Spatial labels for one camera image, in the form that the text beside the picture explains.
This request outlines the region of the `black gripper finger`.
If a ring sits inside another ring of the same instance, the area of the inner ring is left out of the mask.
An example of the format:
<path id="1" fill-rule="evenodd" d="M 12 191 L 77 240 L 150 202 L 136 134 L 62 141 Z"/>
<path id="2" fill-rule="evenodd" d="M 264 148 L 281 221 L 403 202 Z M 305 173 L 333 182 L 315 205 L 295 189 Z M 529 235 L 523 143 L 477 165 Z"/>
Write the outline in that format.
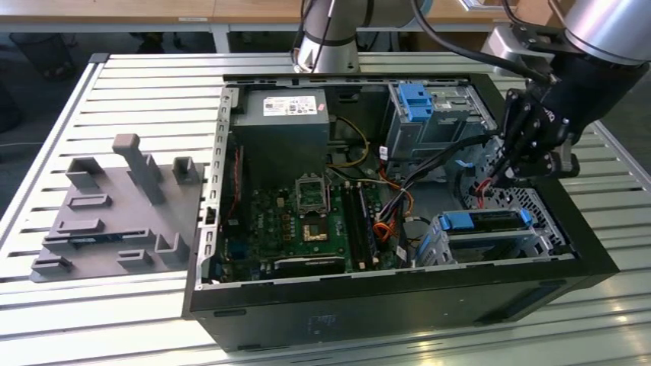
<path id="1" fill-rule="evenodd" d="M 509 152 L 509 178 L 515 180 L 545 176 L 553 171 L 553 158 L 547 146 L 515 143 Z"/>
<path id="2" fill-rule="evenodd" d="M 501 157 L 491 170 L 491 183 L 496 188 L 508 188 L 512 185 L 520 154 L 536 130 L 531 127 L 533 112 L 535 104 L 531 96 L 524 90 L 509 89 L 500 124 Z"/>

